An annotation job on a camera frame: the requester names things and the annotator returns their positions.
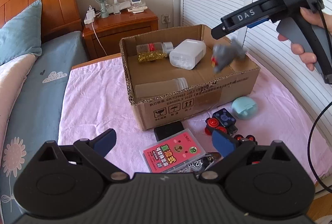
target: blue bedsheet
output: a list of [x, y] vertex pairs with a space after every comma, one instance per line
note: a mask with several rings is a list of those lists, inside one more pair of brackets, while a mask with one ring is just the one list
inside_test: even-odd
[[41, 45], [8, 122], [4, 142], [9, 172], [0, 169], [1, 208], [5, 224], [20, 215], [13, 196], [16, 178], [47, 140], [58, 140], [62, 101], [72, 66], [86, 62], [82, 33], [75, 31]]

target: pink bedsheet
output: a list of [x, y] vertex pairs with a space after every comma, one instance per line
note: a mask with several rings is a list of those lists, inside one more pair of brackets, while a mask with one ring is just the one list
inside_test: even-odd
[[[314, 180], [307, 160], [307, 140], [312, 122], [293, 95], [267, 69], [261, 66], [250, 97], [259, 107], [251, 120], [238, 120], [238, 134], [252, 134], [258, 144], [282, 140]], [[230, 111], [231, 104], [222, 105]], [[215, 151], [211, 136], [204, 133], [205, 119], [217, 109], [183, 121], [207, 152]], [[72, 144], [80, 138], [93, 139], [108, 128], [117, 132], [117, 144], [106, 159], [132, 176], [148, 172], [140, 150], [156, 142], [153, 130], [141, 131], [127, 99], [121, 58], [74, 69], [63, 100], [59, 145]], [[311, 159], [319, 175], [332, 164], [332, 153], [315, 131]]]

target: finger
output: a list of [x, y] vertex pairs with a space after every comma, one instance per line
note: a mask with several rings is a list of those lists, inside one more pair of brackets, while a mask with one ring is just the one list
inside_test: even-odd
[[303, 53], [300, 56], [301, 61], [304, 64], [315, 63], [317, 61], [316, 55], [314, 53]]
[[290, 44], [290, 49], [293, 52], [293, 54], [295, 54], [295, 55], [301, 55], [301, 54], [304, 53], [303, 46], [300, 45], [300, 44], [291, 43]]
[[312, 63], [308, 63], [306, 64], [306, 66], [310, 71], [313, 71], [315, 69], [315, 66]]
[[288, 39], [284, 36], [282, 36], [281, 34], [278, 35], [278, 40], [279, 41], [287, 41]]
[[[302, 14], [303, 18], [306, 21], [308, 21], [310, 24], [324, 27], [319, 13], [314, 14], [311, 10], [301, 7], [301, 14]], [[328, 30], [332, 31], [332, 16], [325, 14], [325, 13], [323, 13], [323, 15], [324, 15]]]

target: white charger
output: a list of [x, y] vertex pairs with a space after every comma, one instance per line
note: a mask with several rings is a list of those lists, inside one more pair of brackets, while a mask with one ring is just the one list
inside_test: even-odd
[[86, 12], [85, 18], [84, 18], [84, 24], [90, 24], [95, 21], [96, 13], [94, 9], [89, 7], [88, 11]]

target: green fan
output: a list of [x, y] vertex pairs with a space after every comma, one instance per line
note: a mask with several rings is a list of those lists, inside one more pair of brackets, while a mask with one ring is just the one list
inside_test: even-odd
[[95, 0], [95, 1], [100, 3], [101, 18], [108, 17], [107, 9], [110, 7], [110, 5], [106, 3], [107, 0]]

